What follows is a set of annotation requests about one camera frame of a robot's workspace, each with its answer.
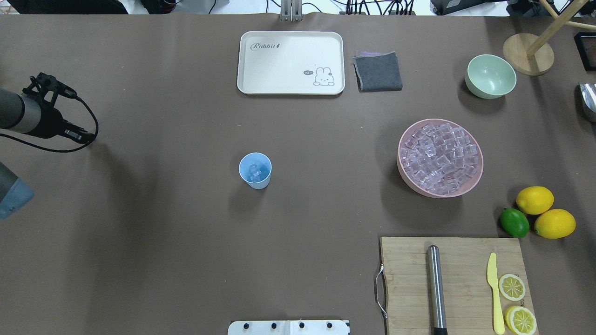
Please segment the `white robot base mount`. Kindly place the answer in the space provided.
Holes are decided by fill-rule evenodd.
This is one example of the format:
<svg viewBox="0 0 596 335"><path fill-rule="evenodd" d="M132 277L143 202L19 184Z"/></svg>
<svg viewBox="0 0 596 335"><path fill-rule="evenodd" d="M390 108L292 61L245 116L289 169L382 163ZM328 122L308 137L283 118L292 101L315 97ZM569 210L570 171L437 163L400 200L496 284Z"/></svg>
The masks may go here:
<svg viewBox="0 0 596 335"><path fill-rule="evenodd" d="M344 320L268 320L231 322L228 335L349 335Z"/></svg>

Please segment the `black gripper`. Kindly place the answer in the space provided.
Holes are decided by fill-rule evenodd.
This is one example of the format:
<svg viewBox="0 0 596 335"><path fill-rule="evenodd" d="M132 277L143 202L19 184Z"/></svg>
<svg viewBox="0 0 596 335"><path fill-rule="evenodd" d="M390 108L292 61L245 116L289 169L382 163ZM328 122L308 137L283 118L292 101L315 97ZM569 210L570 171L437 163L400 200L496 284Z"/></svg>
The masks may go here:
<svg viewBox="0 0 596 335"><path fill-rule="evenodd" d="M60 135L76 143L92 143L96 139L96 134L65 120L55 107L59 96L76 98L74 89L44 73L30 80L22 95L24 134L44 139Z"/></svg>

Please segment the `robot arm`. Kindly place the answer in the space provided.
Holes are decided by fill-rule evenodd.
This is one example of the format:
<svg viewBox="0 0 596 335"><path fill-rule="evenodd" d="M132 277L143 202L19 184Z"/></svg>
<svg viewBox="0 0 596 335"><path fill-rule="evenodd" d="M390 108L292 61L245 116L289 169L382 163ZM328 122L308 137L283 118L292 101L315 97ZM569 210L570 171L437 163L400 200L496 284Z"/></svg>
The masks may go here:
<svg viewBox="0 0 596 335"><path fill-rule="evenodd" d="M55 150L38 146L30 142L1 134L40 150L54 153L70 153L81 150L95 141L99 132L99 123L91 108L77 92L68 85L48 74L40 73L30 77L31 83L22 90L22 94L2 89L0 100L0 127L41 139L62 136L78 143L80 146L70 150ZM76 100L83 104L95 123L95 131L88 132L62 116L55 107L58 97ZM6 165L0 165L0 217L8 218L22 208L34 197L34 191L13 173Z"/></svg>

